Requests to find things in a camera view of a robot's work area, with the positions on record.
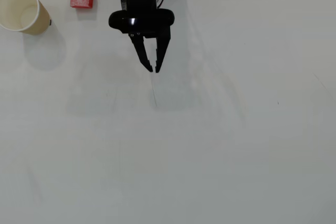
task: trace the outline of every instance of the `white paper cup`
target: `white paper cup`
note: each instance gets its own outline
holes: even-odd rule
[[[39,0],[0,0],[0,26],[38,35],[48,29],[50,16]]]

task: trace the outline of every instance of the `cup rim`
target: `cup rim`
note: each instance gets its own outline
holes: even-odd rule
[[[19,30],[9,29],[9,28],[7,28],[7,27],[4,27],[1,23],[0,23],[0,26],[3,27],[3,28],[5,28],[6,30],[9,30],[9,31],[25,31],[25,30],[31,28],[31,27],[33,26],[33,24],[36,22],[36,20],[37,20],[39,14],[40,14],[40,1],[39,1],[39,0],[36,0],[36,2],[37,2],[37,13],[36,13],[36,17],[34,18],[34,20],[32,21],[32,23],[30,23],[30,25],[28,25],[28,26],[26,26],[26,27],[24,27],[24,28],[21,28],[21,29],[19,29]]]

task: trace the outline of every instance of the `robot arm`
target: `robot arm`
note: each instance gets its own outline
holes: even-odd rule
[[[112,28],[128,34],[138,53],[140,62],[153,72],[143,44],[143,37],[156,38],[156,68],[160,72],[170,39],[170,26],[175,17],[171,10],[158,9],[156,0],[121,0],[122,10],[113,13],[109,19]]]

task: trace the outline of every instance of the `paper cup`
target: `paper cup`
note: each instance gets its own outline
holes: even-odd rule
[[[10,31],[38,35],[48,29],[50,16],[39,0],[0,0],[0,25]]]

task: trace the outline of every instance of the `white table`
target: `white table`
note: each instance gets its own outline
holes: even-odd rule
[[[0,223],[336,222],[335,0],[165,0],[159,74],[120,0],[41,2],[0,30]]]

